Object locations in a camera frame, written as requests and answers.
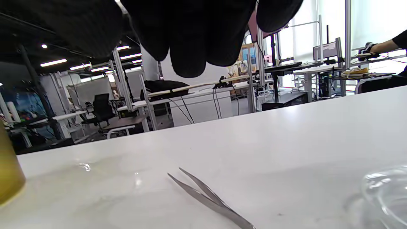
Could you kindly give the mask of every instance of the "yellow bottle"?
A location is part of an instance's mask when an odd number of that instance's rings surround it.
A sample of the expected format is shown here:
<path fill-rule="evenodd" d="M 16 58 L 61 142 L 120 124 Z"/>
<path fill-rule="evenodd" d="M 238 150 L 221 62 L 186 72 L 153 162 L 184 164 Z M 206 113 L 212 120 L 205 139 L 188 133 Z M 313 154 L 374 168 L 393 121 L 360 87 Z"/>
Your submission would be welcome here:
<path fill-rule="evenodd" d="M 0 120 L 0 206 L 16 195 L 24 183 L 25 176 Z"/>

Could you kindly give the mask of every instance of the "computer monitor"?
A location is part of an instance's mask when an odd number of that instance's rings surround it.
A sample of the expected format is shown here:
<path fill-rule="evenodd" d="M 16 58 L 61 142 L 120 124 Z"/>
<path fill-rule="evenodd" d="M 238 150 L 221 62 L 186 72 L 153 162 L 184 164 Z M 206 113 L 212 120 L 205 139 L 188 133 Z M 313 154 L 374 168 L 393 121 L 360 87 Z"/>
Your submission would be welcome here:
<path fill-rule="evenodd" d="M 336 42 L 331 42 L 328 44 L 324 44 L 322 46 L 323 48 L 323 52 L 324 52 L 324 58 L 328 58 L 328 57 L 336 57 L 338 56 L 338 52 L 336 50 Z M 321 58 L 321 55 L 319 54 L 321 50 L 320 46 L 315 46 L 313 48 L 313 52 L 314 52 L 314 60 L 317 61 Z"/>

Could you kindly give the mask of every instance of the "black sleeve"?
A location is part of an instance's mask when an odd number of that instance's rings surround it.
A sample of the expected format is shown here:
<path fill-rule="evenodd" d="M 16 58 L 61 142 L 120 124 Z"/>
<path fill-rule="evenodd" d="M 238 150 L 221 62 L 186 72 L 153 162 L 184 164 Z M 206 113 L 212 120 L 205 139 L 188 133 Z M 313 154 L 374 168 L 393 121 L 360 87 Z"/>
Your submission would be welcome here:
<path fill-rule="evenodd" d="M 407 30 L 402 32 L 397 37 L 393 38 L 393 41 L 397 44 L 398 47 L 407 49 Z"/>

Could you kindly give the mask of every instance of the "black glove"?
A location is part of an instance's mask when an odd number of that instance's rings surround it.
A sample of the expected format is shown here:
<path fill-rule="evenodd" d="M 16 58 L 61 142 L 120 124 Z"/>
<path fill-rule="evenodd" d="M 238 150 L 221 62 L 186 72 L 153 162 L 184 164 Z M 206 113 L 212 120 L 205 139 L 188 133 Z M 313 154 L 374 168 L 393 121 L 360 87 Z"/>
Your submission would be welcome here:
<path fill-rule="evenodd" d="M 372 49 L 373 46 L 375 46 L 377 44 L 374 44 L 372 42 L 368 42 L 365 45 L 365 49 L 362 50 L 362 53 L 370 53 L 370 56 L 365 56 L 365 57 L 361 57 L 359 58 L 359 61 L 365 61 L 365 60 L 369 60 L 371 58 L 378 58 L 380 55 L 379 53 L 372 53 L 370 50 Z"/>

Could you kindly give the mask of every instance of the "yellow sneaker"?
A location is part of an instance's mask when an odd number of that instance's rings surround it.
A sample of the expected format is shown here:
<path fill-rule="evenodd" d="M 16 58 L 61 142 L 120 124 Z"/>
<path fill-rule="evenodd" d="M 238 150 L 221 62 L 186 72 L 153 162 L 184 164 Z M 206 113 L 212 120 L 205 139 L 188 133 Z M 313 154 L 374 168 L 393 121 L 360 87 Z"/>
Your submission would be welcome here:
<path fill-rule="evenodd" d="M 368 75 L 369 74 L 369 69 L 368 68 L 352 68 L 350 70 L 344 71 L 342 72 L 341 76 L 345 77 L 345 78 L 352 78 L 352 77 L 361 77 L 364 75 Z"/>

